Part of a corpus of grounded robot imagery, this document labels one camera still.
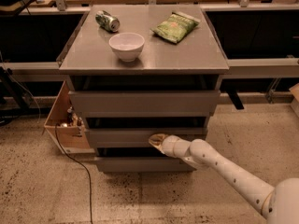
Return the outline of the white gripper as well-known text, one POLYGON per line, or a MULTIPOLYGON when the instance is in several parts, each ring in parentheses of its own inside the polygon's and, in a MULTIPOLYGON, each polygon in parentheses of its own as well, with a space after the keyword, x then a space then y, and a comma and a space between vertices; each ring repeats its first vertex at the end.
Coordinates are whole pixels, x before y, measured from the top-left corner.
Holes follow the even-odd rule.
POLYGON ((184 158, 190 155, 190 142, 178 136, 156 133, 149 138, 149 143, 161 153, 172 158, 184 158))

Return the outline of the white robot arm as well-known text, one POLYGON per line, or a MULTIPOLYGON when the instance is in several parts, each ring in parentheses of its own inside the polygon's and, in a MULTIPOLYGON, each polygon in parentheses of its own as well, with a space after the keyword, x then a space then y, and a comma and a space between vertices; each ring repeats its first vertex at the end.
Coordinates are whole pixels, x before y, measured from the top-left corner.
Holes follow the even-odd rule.
POLYGON ((201 162, 221 175, 265 220, 267 224, 299 224, 299 179, 289 178, 275 187, 224 158, 202 139, 184 140, 157 133, 149 143, 164 155, 179 158, 193 168, 201 162))

